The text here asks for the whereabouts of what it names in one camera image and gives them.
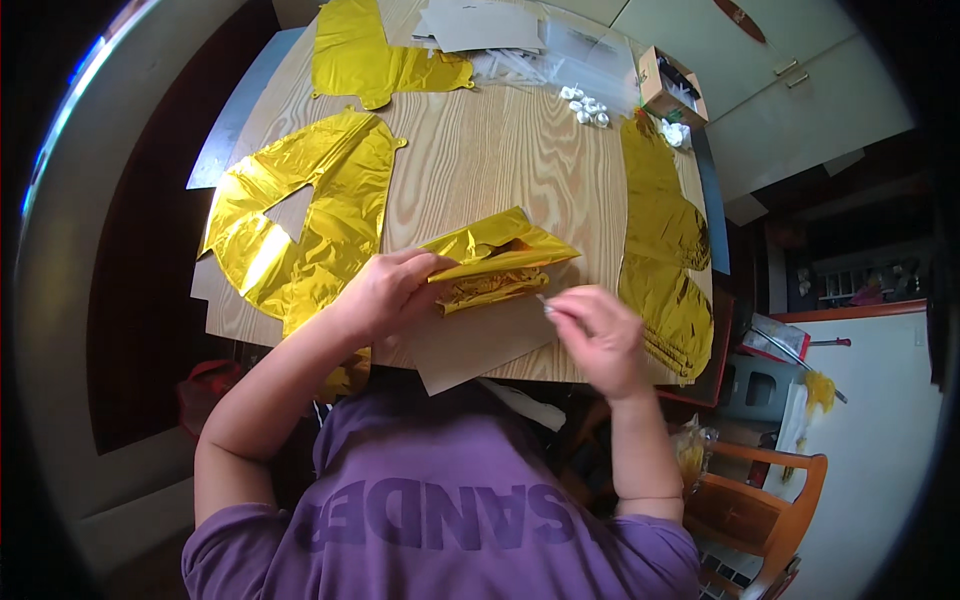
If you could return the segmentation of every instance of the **stack of paper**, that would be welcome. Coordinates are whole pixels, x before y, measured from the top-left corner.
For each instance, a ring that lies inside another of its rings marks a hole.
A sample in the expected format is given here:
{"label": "stack of paper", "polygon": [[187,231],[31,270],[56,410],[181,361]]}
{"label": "stack of paper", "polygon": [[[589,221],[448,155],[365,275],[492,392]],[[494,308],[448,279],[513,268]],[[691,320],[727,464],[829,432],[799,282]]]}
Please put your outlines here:
{"label": "stack of paper", "polygon": [[535,15],[495,0],[430,0],[420,11],[413,39],[436,44],[444,52],[520,48],[538,54],[546,46]]}

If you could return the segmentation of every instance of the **person's left hand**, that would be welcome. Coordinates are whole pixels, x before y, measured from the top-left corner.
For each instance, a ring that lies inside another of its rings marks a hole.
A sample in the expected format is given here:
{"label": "person's left hand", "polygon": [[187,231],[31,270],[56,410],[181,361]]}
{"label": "person's left hand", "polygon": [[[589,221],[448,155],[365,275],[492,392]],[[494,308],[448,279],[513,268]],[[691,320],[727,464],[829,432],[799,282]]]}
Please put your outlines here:
{"label": "person's left hand", "polygon": [[358,348],[369,346],[429,310],[445,282],[426,279],[458,264],[421,248],[375,254],[325,311],[335,313]]}

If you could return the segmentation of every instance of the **cabinet handle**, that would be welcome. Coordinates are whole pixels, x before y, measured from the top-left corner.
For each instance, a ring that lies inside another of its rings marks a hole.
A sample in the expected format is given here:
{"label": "cabinet handle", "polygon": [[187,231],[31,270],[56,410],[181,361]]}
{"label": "cabinet handle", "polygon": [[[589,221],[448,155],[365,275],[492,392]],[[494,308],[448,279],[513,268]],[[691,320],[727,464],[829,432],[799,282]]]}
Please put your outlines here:
{"label": "cabinet handle", "polygon": [[793,89],[794,87],[796,87],[797,85],[802,84],[803,82],[805,82],[805,81],[808,80],[808,79],[810,79],[810,74],[809,74],[809,73],[804,73],[804,76],[801,77],[801,78],[799,78],[796,82],[793,82],[792,84],[787,84],[787,85],[786,85],[786,86],[787,86],[787,89]]}
{"label": "cabinet handle", "polygon": [[793,62],[791,62],[790,64],[786,65],[786,66],[783,67],[781,70],[779,70],[779,71],[774,71],[774,75],[776,75],[777,77],[779,77],[780,75],[786,73],[787,71],[789,71],[790,69],[792,69],[792,68],[795,67],[795,66],[797,66],[797,59],[793,59]]}

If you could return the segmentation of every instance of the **wooden chair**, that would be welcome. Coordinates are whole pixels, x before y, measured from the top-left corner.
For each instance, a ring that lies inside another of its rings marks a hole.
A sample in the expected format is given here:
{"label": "wooden chair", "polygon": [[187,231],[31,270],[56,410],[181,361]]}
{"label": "wooden chair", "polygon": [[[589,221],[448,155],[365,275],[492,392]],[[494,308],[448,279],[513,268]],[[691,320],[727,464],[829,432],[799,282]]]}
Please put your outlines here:
{"label": "wooden chair", "polygon": [[723,442],[714,443],[711,450],[749,461],[806,470],[804,489],[792,504],[713,473],[704,476],[700,488],[686,502],[684,527],[690,533],[763,558],[763,567],[746,588],[709,569],[701,572],[701,582],[720,586],[737,598],[764,598],[768,592],[773,595],[817,508],[827,476],[827,457]]}

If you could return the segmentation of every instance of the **purple t-shirt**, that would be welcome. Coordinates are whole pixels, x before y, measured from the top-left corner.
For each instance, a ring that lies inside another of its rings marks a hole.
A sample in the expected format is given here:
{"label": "purple t-shirt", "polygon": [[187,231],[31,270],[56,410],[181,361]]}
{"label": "purple t-shirt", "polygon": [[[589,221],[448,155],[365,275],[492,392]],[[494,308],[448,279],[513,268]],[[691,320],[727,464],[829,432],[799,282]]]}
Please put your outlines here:
{"label": "purple t-shirt", "polygon": [[681,526],[597,520],[479,384],[400,387],[383,377],[337,404],[292,515],[241,504],[194,532],[181,565],[191,598],[696,597]]}

